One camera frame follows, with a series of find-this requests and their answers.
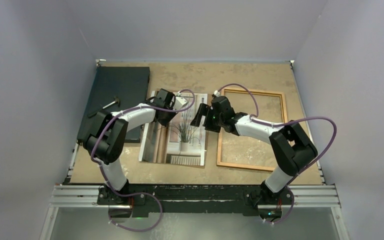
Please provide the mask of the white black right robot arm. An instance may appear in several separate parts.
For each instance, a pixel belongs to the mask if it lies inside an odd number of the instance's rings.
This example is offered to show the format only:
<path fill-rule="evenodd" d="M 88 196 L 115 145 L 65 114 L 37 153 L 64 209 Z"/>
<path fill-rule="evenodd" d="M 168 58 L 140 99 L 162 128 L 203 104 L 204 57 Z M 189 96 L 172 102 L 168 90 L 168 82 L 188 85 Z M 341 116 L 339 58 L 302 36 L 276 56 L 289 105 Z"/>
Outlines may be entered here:
<path fill-rule="evenodd" d="M 225 96 L 201 103 L 190 122 L 191 126 L 203 126 L 218 133 L 223 129 L 236 136 L 250 137 L 271 145 L 277 167 L 261 185 L 260 196 L 268 204 L 280 198 L 293 177 L 313 161 L 318 150 L 299 123 L 274 123 L 253 120 L 244 112 L 235 112 Z"/>

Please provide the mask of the light wooden picture frame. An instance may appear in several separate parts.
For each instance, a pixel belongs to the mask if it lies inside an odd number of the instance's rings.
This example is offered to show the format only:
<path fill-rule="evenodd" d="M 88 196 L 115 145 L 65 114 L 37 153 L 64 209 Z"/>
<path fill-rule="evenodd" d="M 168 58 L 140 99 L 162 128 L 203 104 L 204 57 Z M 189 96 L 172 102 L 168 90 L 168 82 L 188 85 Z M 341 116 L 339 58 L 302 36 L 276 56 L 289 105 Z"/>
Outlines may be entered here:
<path fill-rule="evenodd" d="M 269 136 L 279 124 L 288 121 L 283 92 L 226 87 L 221 95 L 228 98 L 238 120 L 238 135 L 221 129 L 218 134 L 218 167 L 273 172 L 277 161 Z"/>

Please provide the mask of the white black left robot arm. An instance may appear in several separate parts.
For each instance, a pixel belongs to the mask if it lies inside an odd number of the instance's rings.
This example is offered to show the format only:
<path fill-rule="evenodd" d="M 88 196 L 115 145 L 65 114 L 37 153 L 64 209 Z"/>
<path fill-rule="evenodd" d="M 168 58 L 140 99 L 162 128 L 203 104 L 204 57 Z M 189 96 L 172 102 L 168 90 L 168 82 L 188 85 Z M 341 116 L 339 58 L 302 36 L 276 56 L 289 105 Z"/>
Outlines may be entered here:
<path fill-rule="evenodd" d="M 110 189 L 109 197 L 116 204 L 122 205 L 133 196 L 120 163 L 127 133 L 152 122 L 167 126 L 187 105 L 188 101 L 180 92 L 173 93 L 162 88 L 156 96 L 137 106 L 113 113 L 101 110 L 91 118 L 91 126 L 78 142 L 87 150 L 92 162 L 98 165 L 104 184 Z"/>

